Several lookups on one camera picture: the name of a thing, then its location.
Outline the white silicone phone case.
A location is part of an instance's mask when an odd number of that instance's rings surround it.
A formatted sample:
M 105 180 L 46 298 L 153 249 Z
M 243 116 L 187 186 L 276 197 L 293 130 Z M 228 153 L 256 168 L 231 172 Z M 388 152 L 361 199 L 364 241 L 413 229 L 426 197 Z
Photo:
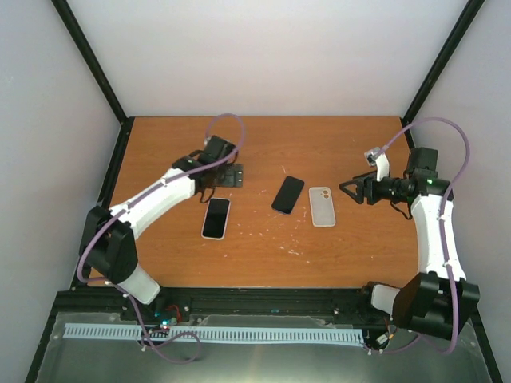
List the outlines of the white silicone phone case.
M 314 227 L 334 227 L 335 207 L 329 187 L 312 187 L 308 191 Z

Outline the small black phone white case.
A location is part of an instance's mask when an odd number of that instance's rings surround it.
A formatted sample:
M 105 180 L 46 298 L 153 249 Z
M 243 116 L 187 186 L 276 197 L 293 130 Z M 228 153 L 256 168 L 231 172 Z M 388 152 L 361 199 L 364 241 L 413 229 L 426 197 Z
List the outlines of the small black phone white case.
M 229 199 L 212 198 L 209 200 L 201 229 L 203 238 L 212 240 L 224 238 L 230 207 Z

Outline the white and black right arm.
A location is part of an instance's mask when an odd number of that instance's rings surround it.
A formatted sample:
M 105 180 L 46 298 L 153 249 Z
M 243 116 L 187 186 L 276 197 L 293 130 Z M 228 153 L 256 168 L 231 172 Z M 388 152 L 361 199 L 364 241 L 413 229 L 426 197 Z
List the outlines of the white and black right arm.
M 369 282 L 362 288 L 363 310 L 381 312 L 400 328 L 446 340 L 469 319 L 480 299 L 458 259 L 452 225 L 454 194 L 451 183 L 436 170 L 438 153 L 431 148 L 410 150 L 402 177 L 390 174 L 390 162 L 380 148 L 365 154 L 372 172 L 341 183 L 339 188 L 356 203 L 400 203 L 414 222 L 418 244 L 418 273 L 403 287 Z

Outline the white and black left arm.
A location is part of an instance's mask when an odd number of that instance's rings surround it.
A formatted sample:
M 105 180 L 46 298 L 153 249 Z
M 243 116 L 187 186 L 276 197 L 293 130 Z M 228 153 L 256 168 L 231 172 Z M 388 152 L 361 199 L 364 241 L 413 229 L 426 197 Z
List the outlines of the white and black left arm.
M 239 148 L 219 136 L 210 136 L 204 148 L 176 160 L 167 172 L 134 197 L 113 207 L 89 211 L 79 250 L 77 277 L 85 283 L 85 265 L 138 301 L 138 311 L 149 321 L 161 319 L 166 301 L 158 296 L 160 284 L 141 266 L 136 241 L 177 204 L 214 188 L 237 157 Z

